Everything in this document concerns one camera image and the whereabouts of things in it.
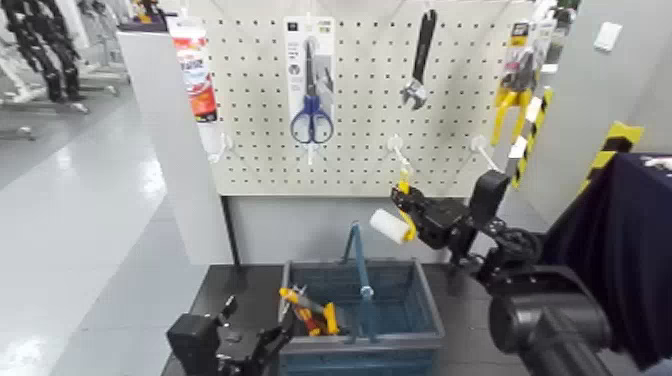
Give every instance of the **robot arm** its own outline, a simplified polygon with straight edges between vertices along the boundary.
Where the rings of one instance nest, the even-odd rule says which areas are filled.
[[[495,215],[508,183],[507,176],[488,171],[468,207],[426,198],[413,187],[408,194],[393,188],[391,198],[411,217],[422,242],[448,247],[451,263],[469,270],[493,297],[490,335],[500,351],[517,354],[532,375],[610,375],[595,354],[611,342],[600,305],[569,268],[536,265],[539,239]],[[469,253],[478,231],[497,244],[485,257]]]

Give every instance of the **blue basket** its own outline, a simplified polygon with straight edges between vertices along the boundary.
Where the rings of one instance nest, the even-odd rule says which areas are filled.
[[[431,373],[444,329],[422,267],[415,260],[364,261],[358,238],[358,229],[351,231],[357,261],[285,265],[283,287],[306,285],[311,300],[334,302],[348,314],[351,335],[294,337],[280,353],[282,375]]]

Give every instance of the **yellow and black tape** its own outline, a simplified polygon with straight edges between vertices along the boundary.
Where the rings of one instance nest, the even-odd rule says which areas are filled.
[[[604,166],[609,163],[616,153],[630,152],[632,147],[642,138],[642,133],[644,133],[643,127],[631,127],[620,122],[615,122],[609,129],[609,133],[607,133],[607,137],[604,140],[604,146],[597,152],[593,164],[590,165],[590,172],[588,172],[586,180],[581,184],[579,194],[590,185],[590,182],[600,173]]]
[[[537,143],[537,136],[539,135],[541,127],[544,125],[544,121],[546,120],[546,110],[548,109],[548,105],[551,103],[552,99],[553,89],[550,87],[545,88],[544,98],[541,100],[541,107],[539,108],[536,119],[534,119],[534,123],[532,123],[530,134],[527,136],[525,152],[523,153],[523,157],[518,160],[516,173],[513,175],[513,180],[511,180],[511,185],[513,185],[513,187],[516,189],[520,187],[520,180],[523,178],[525,170],[527,170],[528,160],[532,154],[532,151],[534,150],[534,145]]]

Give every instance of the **scissors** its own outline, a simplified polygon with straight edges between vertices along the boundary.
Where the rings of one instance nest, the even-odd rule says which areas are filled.
[[[296,141],[302,144],[323,144],[334,135],[334,123],[320,106],[313,75],[313,51],[310,41],[306,41],[306,95],[303,97],[303,109],[290,124],[292,137]]]

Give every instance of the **pegboard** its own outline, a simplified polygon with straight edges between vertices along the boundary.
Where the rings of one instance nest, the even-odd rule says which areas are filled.
[[[469,149],[489,137],[495,90],[511,26],[529,1],[432,1],[438,22],[425,69],[429,99],[411,111],[399,91],[412,71],[425,1],[192,1],[203,18],[219,130],[233,140],[212,165],[222,195],[387,197],[400,162],[387,150],[398,134],[428,196],[469,196],[487,164]],[[284,72],[285,16],[334,17],[335,133],[308,151],[289,134]]]

